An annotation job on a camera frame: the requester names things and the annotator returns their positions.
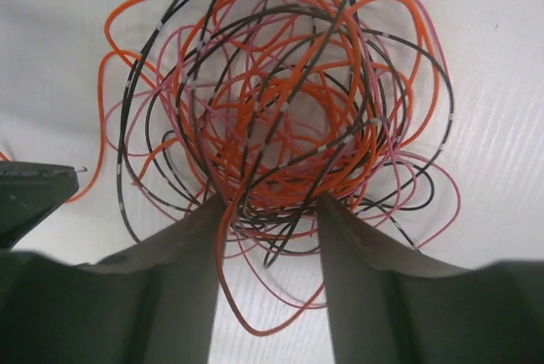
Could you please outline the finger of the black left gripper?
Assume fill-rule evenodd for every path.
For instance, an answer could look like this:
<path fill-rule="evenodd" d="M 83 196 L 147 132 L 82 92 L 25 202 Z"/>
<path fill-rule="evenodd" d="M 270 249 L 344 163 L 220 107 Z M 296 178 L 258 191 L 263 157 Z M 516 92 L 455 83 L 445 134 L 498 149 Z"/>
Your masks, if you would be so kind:
<path fill-rule="evenodd" d="M 79 189 L 73 167 L 1 163 L 1 248 L 11 249 Z"/>

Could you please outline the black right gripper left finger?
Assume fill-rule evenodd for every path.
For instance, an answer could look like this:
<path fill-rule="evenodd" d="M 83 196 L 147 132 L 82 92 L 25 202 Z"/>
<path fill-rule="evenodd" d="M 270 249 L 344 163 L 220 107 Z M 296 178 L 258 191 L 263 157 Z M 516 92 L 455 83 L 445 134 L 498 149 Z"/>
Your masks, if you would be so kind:
<path fill-rule="evenodd" d="M 4 363 L 205 363 L 223 201 L 97 264 L 1 254 Z"/>

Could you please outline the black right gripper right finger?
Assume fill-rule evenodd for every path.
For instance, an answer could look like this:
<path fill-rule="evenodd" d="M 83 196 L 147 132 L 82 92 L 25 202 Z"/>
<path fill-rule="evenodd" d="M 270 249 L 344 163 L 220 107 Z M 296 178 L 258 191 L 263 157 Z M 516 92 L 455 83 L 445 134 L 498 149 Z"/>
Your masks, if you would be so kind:
<path fill-rule="evenodd" d="M 316 211 L 336 362 L 542 362 L 542 262 L 466 270 L 401 245 L 330 194 Z"/>

